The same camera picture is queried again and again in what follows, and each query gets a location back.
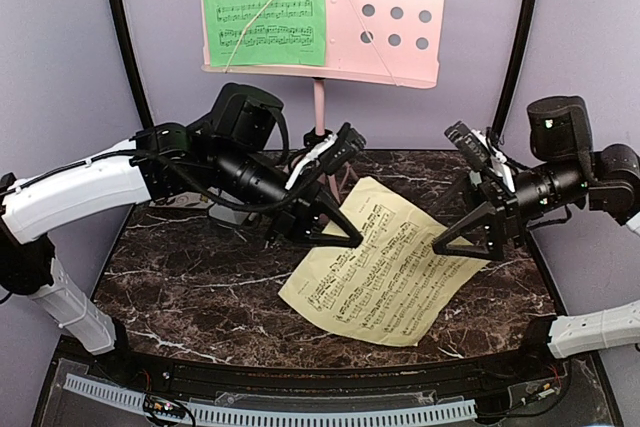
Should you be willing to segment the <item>green paper sheet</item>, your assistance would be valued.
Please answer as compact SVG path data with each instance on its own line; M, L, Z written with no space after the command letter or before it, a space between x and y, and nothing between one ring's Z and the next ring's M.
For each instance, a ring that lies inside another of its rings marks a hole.
M322 66L325 0L203 0L208 65Z

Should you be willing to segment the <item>black left frame post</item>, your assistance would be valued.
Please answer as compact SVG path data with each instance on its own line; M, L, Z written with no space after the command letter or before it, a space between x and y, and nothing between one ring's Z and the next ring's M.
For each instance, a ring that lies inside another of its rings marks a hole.
M143 128L155 125L137 62L124 0L108 0L112 23L137 117Z

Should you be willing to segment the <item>yellow paper sheet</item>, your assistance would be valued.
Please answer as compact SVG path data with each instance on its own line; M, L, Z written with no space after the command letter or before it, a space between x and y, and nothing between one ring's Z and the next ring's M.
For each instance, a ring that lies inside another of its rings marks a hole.
M363 236L357 248L316 247L279 291L305 320L334 335L415 346L486 261L437 255L445 226L372 177L341 206Z

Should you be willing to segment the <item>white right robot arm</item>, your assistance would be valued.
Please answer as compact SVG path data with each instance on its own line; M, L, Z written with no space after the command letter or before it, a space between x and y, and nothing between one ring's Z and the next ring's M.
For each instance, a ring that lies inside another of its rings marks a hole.
M579 96L551 96L527 107L530 149L539 165L526 167L502 152L489 132L458 121L445 135L470 166L447 192L463 195L468 213L432 243L435 253L503 259L505 247L524 245L531 231L548 226L544 215L570 208L610 215L639 231L639 156L628 145L593 147L586 104Z

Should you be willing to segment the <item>black front rail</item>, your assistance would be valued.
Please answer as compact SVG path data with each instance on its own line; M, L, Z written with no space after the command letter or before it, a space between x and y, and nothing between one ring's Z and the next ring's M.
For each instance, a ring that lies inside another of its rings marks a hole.
M550 384L563 395L573 382L570 361L524 355L518 350L433 362L418 362L414 356L404 354L388 366L383 365L381 354L375 348L361 355L325 349L316 354L303 351L298 363L281 361L274 367L265 367L257 363L234 364L231 359L177 346L159 355L131 350L134 368L123 384L180 397L211 397L223 390L303 397L434 390L444 396L495 397L504 406L508 389L519 384L527 389Z

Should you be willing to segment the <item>black frame post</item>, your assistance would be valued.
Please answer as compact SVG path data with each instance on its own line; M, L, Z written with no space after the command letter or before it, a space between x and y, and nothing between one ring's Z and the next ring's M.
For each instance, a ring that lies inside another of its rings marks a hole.
M108 0L112 23L137 117L143 128L155 125L137 62L124 0Z
M524 62L535 7L536 0L521 0L504 81L493 120L489 127L490 139L498 144L503 142L507 120Z

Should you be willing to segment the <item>white metronome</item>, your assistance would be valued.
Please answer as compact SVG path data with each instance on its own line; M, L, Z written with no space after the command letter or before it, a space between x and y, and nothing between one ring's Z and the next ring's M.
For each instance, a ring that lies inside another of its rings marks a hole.
M257 213L234 211L218 203L207 209L207 215L215 224L224 227L248 227L259 219Z

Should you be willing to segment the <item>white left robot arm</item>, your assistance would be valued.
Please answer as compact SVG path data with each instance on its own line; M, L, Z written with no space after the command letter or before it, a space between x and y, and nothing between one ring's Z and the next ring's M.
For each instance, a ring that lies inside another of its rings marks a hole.
M253 86L228 83L194 122L164 123L113 147L29 179L1 180L1 285L45 310L60 328L102 357L120 383L141 374L127 350L125 328L101 312L71 280L49 239L61 226L125 205L198 193L219 206L270 219L265 239L311 247L353 248L359 230L323 183L365 147L344 124L306 146L284 172L290 153L264 155L273 131L285 132L283 102Z

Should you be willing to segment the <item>pink music stand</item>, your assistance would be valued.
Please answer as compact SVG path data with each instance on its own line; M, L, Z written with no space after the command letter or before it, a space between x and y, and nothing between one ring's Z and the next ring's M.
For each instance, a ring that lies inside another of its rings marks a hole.
M345 80L431 89L440 69L445 0L325 0L326 56L322 66L208 65L204 6L203 67L208 72L307 77L313 82L315 130L325 130L325 83Z

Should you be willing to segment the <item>black right frame post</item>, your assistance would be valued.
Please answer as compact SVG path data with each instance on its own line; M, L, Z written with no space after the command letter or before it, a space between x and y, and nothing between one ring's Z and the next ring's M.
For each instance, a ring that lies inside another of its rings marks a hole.
M493 120L489 127L490 139L498 144L503 142L507 120L524 62L535 7L536 0L521 0L504 81Z

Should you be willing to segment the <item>floral patterned coaster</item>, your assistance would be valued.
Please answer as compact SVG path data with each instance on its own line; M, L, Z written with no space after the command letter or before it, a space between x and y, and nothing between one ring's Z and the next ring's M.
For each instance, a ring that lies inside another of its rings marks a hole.
M196 209L206 210L213 205L212 201L198 193L185 192L168 198L158 199L149 203L154 208Z

